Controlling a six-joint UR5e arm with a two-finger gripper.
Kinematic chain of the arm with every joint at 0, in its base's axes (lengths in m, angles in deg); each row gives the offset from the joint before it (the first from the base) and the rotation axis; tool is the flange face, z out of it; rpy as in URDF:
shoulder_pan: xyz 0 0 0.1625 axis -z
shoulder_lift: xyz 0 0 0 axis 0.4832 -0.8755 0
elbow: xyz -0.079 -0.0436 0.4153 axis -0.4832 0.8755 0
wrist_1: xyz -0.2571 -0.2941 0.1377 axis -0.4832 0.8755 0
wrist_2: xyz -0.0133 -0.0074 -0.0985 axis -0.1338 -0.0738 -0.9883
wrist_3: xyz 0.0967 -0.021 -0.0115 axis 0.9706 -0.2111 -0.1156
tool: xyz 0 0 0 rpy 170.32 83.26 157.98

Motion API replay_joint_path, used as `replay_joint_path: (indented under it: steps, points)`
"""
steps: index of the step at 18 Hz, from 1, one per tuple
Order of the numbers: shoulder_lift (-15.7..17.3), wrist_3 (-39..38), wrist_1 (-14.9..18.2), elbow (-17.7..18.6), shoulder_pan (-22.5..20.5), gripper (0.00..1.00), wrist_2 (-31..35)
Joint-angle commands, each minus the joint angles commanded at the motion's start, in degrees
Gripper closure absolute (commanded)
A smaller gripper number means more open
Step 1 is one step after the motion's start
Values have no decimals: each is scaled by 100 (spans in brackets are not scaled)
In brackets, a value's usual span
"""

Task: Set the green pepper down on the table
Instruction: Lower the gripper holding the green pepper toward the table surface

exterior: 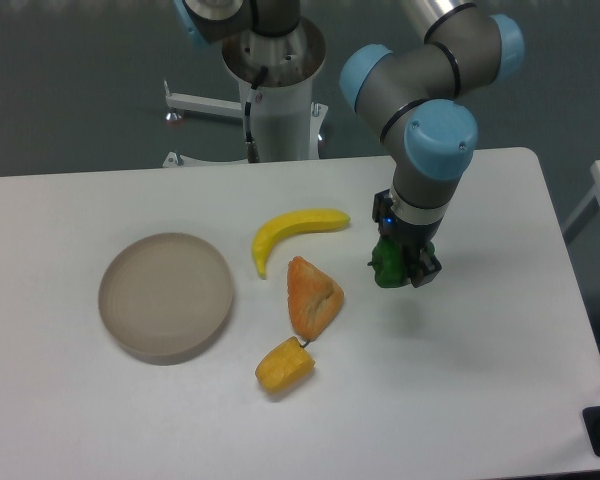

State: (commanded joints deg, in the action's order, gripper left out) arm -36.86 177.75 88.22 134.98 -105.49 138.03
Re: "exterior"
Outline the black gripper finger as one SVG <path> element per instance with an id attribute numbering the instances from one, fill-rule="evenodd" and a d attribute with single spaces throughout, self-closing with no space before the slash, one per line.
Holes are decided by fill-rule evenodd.
<path id="1" fill-rule="evenodd" d="M 390 217 L 381 217 L 376 221 L 379 233 L 379 243 L 392 240 L 393 220 Z"/>
<path id="2" fill-rule="evenodd" d="M 442 271 L 442 265 L 435 255 L 434 248 L 422 248 L 417 259 L 409 266 L 409 280 L 414 288 L 430 282 Z"/>

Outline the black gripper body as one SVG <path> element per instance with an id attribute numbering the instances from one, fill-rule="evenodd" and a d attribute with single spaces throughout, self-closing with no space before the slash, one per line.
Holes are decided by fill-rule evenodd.
<path id="1" fill-rule="evenodd" d="M 434 248 L 432 239 L 442 222 L 443 217 L 435 220 L 404 220 L 394 208 L 399 206 L 389 191 L 378 192 L 374 196 L 372 219 L 376 223 L 381 217 L 393 220 L 392 240 L 404 247 L 409 257 L 416 258 L 422 248 Z"/>

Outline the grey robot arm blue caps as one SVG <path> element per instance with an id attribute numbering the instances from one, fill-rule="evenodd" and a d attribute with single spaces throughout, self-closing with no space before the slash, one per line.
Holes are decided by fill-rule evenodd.
<path id="1" fill-rule="evenodd" d="M 470 1 L 407 1 L 421 45 L 398 55 L 380 44 L 356 51 L 339 85 L 395 163 L 392 184 L 374 198 L 379 241 L 370 260 L 382 288 L 420 287 L 441 265 L 432 243 L 478 140 L 458 98 L 509 77 L 525 44 L 516 22 Z M 311 89 L 326 42 L 296 1 L 178 1 L 194 44 L 220 43 L 240 89 L 239 119 L 251 163 L 304 160 Z"/>

